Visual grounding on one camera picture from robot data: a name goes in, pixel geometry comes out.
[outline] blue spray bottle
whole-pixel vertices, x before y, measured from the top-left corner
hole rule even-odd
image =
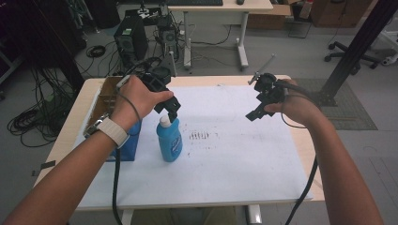
[[[182,150],[182,139],[178,125],[178,118],[171,123],[169,116],[166,114],[161,117],[158,127],[156,128],[156,132],[159,136],[161,155],[167,162],[175,161]]]

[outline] forearm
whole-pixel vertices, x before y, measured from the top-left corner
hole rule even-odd
[[[96,132],[34,187],[5,224],[66,224],[113,149],[112,139]]]
[[[323,115],[307,126],[322,176],[331,224],[382,224],[375,201],[333,124]]]

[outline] hand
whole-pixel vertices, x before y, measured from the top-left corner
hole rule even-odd
[[[285,80],[288,83],[297,85],[293,80]],[[309,126],[317,116],[324,116],[323,113],[305,96],[289,89],[289,95],[286,96],[283,103],[269,104],[264,110],[270,113],[284,113],[290,119]]]
[[[120,88],[120,93],[131,101],[141,119],[147,116],[155,105],[174,95],[171,91],[151,92],[139,78],[133,75],[131,75],[129,80]],[[137,118],[136,112],[131,105],[121,96],[117,96],[111,119],[127,131],[139,118]]]

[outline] gray carpet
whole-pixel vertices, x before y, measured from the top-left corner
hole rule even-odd
[[[321,90],[325,79],[295,79],[299,86],[309,91]],[[334,100],[336,107],[322,107],[322,112],[339,130],[377,130],[375,123],[360,104],[348,83],[344,83]]]

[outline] white watch band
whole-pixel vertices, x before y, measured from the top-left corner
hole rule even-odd
[[[121,148],[130,136],[122,127],[108,117],[98,125],[98,129],[114,140],[117,144],[117,148]]]

